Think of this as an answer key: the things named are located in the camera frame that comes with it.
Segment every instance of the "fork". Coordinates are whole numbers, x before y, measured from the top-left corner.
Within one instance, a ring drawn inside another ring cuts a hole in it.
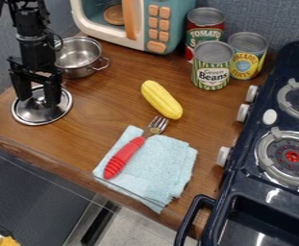
[[[132,139],[109,160],[105,167],[104,178],[109,180],[116,177],[136,151],[143,146],[146,139],[152,135],[161,134],[165,130],[167,124],[168,119],[156,116],[143,131],[141,136]]]

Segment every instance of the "microwave handle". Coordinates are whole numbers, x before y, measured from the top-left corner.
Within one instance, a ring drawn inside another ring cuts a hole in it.
[[[215,200],[205,195],[197,195],[187,211],[187,215],[184,218],[174,240],[174,246],[184,246],[187,234],[191,228],[194,218],[196,217],[199,209],[208,208],[213,209]]]
[[[137,40],[137,20],[134,1],[138,0],[122,0],[123,4],[123,16],[126,37],[131,40]]]

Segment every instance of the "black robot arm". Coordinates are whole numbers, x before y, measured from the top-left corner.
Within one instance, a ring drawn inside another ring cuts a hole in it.
[[[21,53],[21,59],[8,59],[15,93],[21,101],[30,99],[31,82],[36,82],[44,87],[44,107],[54,108],[61,100],[62,73],[54,65],[54,34],[47,27],[50,13],[44,0],[0,0],[0,16],[4,3],[9,6]],[[38,72],[49,73],[51,76],[41,76]]]

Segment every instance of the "beans can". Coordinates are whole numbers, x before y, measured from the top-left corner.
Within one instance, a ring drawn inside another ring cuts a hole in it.
[[[236,33],[229,37],[228,43],[234,49],[231,76],[238,80],[251,80],[262,70],[267,40],[255,33]]]
[[[225,30],[223,12],[214,8],[197,8],[187,14],[186,59],[192,63],[193,50],[203,41],[220,40]]]
[[[206,41],[194,49],[192,82],[204,90],[227,86],[234,56],[233,48],[220,41]]]

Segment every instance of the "stove knob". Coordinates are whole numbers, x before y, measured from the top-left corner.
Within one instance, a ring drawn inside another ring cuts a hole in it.
[[[246,116],[248,114],[249,105],[248,104],[242,104],[239,107],[238,114],[237,114],[237,121],[239,122],[245,122]]]
[[[217,155],[217,159],[216,159],[216,163],[219,166],[224,167],[224,165],[226,164],[227,159],[229,157],[230,150],[231,149],[228,148],[228,147],[221,147],[220,148],[220,150],[218,152],[218,155]]]
[[[270,126],[270,125],[275,124],[277,118],[278,118],[277,112],[270,109],[264,113],[262,121],[265,125]]]
[[[253,103],[254,99],[257,97],[258,90],[258,86],[250,86],[248,88],[245,101],[248,103]]]

